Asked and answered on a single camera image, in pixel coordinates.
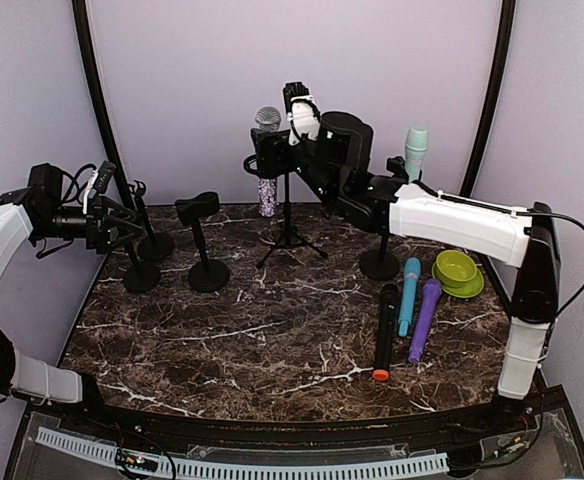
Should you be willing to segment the black tripod shock-mount stand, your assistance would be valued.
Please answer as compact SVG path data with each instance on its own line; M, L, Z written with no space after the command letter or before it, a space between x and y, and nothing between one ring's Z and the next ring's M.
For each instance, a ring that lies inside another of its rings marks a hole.
M289 183L289 173L285 172L283 174L284 178L284 202L283 202L283 216L284 223L282 233L279 238L271 246L270 250L264 255L264 257L256 264L257 269L263 269L265 263L270 257L270 255L275 250L292 250L300 247L308 247L314 250L321 258L327 259L328 254L311 243L308 239L304 238L298 231L296 226L292 225L292 203L290 201L290 183Z

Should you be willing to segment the silver glitter microphone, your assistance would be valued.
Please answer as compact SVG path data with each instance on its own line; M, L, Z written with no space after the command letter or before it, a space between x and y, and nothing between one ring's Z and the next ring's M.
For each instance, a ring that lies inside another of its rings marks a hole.
M255 115L256 131L277 132L281 124L281 114L276 107L264 106ZM275 215L277 207L277 180L260 179L258 183L259 213L266 218Z

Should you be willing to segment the black round-base stand clamp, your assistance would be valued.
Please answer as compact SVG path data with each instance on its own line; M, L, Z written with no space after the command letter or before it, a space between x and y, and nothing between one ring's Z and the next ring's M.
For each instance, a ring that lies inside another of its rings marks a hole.
M219 212L220 201L218 194L208 191L190 199L176 200L175 208L181 224L191 228L200 258L189 269L188 274L183 276L183 279L187 281L192 290L199 293L212 293L220 290L228 283L230 270L221 260L209 258L201 227L203 218Z

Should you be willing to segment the blue microphone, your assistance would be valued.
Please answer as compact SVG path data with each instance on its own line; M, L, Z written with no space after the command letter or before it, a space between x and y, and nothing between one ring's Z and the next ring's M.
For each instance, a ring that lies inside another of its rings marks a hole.
M402 300L398 315L398 336L407 336L414 314L414 305L418 288L418 280L421 275L421 263L416 257L407 259L404 270Z

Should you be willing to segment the purple microphone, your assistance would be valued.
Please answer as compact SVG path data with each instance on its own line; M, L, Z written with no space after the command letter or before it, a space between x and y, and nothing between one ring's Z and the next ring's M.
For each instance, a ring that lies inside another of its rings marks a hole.
M418 364L421 360L441 294L442 284L437 279L428 280L423 287L421 307L408 353L411 364Z

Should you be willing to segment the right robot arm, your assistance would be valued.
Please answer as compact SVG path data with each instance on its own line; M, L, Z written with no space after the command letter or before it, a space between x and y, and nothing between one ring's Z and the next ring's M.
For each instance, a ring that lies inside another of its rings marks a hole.
M518 401L528 395L565 308L554 224L559 214L541 202L504 206L433 190L410 178L403 157L388 159L387 174L372 174L370 125L350 113L321 112L301 82L286 84L283 99L282 110L258 110L246 172L263 179L297 174L328 213L364 232L441 242L516 269L500 397L482 413L489 432L506 432L521 416Z

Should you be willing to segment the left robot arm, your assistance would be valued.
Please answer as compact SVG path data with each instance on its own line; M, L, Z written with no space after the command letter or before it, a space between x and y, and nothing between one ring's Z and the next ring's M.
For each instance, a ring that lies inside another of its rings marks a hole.
M0 195L0 283L26 242L82 239L87 249L106 254L140 236L135 211L106 194L115 165L105 161L90 170L84 184L71 181L73 195L63 191L67 173L49 163L31 169L26 187ZM97 401L100 393L90 375L23 354L0 327L0 402L9 396L75 405L75 421L92 436L113 427L112 412Z

